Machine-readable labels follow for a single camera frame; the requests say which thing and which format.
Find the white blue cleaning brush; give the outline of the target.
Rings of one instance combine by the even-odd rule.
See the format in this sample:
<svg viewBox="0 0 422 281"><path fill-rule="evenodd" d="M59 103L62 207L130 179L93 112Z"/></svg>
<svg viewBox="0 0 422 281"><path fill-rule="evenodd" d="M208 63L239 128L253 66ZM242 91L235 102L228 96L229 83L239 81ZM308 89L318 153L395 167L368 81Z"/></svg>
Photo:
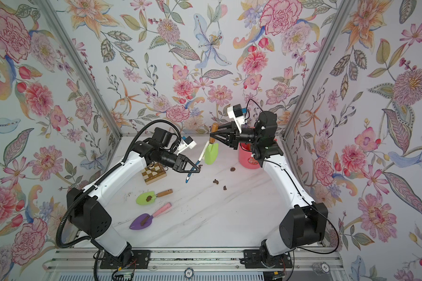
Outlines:
<svg viewBox="0 0 422 281"><path fill-rule="evenodd" d="M200 162L201 162L201 161L202 161L202 159L204 158L204 156L205 156L205 152L206 152L206 149L207 149L207 147L209 146L209 144L210 144L210 141L207 141L207 142L206 142L206 144L205 144L205 146L204 146L204 148L203 148L203 150L202 150L202 152L201 152L201 154L200 154L200 157L199 157L199 158L198 158L198 160L196 161L195 165L196 165L197 167L199 167ZM187 177L186 177L186 180L185 180L185 183L186 183L186 184L189 182L189 180L190 180L190 178L191 178L192 174L193 174L192 172L191 172L191 173L188 173L188 175L187 175Z"/></svg>

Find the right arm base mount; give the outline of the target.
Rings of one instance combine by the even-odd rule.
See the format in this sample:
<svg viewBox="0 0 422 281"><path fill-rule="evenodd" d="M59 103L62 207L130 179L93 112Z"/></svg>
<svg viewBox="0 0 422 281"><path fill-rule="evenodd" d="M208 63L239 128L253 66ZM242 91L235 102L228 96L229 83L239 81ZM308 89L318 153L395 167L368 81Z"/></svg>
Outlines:
<svg viewBox="0 0 422 281"><path fill-rule="evenodd" d="M291 269L293 267L290 254L270 256L260 249L245 249L240 263L246 269Z"/></svg>

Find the pink plastic bucket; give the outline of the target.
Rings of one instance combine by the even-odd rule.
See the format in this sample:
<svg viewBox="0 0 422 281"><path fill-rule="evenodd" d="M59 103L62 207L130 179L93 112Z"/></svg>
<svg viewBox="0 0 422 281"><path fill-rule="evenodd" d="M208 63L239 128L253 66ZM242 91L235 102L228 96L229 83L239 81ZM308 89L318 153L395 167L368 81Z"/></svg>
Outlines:
<svg viewBox="0 0 422 281"><path fill-rule="evenodd" d="M251 151L251 144L239 144L238 148L239 163L246 169L259 169L261 166L255 160Z"/></svg>

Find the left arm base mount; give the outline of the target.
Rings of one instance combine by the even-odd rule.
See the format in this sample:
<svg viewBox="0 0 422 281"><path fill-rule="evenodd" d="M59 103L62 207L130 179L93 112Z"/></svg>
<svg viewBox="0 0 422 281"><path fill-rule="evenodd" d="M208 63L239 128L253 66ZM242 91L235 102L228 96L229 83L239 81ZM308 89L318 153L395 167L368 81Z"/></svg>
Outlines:
<svg viewBox="0 0 422 281"><path fill-rule="evenodd" d="M112 256L104 253L100 263L100 269L118 269L130 265L130 269L147 269L150 261L150 250L129 250L124 251L120 256Z"/></svg>

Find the purple trowel pink handle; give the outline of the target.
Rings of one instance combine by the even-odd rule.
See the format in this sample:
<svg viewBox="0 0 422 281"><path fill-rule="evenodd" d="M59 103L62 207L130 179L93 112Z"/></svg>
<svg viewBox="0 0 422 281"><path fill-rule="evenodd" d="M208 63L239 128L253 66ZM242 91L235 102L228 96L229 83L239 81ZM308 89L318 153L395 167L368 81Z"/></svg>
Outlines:
<svg viewBox="0 0 422 281"><path fill-rule="evenodd" d="M172 207L171 203L166 203L164 206L162 206L160 209L158 209L153 214L142 214L138 216L130 225L129 229L138 231L145 228L148 228L151 224L154 218L159 217L161 214L164 214L166 211L168 211Z"/></svg>

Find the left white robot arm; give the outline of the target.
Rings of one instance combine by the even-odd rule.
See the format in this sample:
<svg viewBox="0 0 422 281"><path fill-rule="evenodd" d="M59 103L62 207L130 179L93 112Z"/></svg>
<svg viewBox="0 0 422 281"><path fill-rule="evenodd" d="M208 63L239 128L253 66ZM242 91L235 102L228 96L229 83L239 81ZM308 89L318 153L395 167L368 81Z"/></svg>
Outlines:
<svg viewBox="0 0 422 281"><path fill-rule="evenodd" d="M172 136L172 133L156 128L150 138L139 140L135 137L122 160L105 174L83 190L71 189L67 195L68 209L56 233L57 246L69 248L89 240L113 257L129 256L131 245L112 226L112 217L107 211L109 202L130 179L152 163L162 164L178 173L200 172L199 167L182 153L187 148L195 147L193 138L177 135L172 148L169 148ZM64 243L62 232L67 222L86 233L86 236Z"/></svg>

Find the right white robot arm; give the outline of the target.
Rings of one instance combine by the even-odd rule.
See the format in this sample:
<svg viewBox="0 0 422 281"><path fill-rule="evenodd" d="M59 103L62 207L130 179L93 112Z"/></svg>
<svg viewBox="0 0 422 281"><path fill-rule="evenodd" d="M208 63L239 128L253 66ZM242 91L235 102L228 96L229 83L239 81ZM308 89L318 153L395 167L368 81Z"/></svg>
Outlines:
<svg viewBox="0 0 422 281"><path fill-rule="evenodd" d="M284 153L275 140L277 116L271 111L260 113L255 126L246 127L247 110L240 105L227 109L231 122L220 125L211 138L237 149L250 145L260 167L270 176L288 209L278 229L261 243L266 258L282 255L296 248L321 242L328 222L328 209L317 203L293 175Z"/></svg>

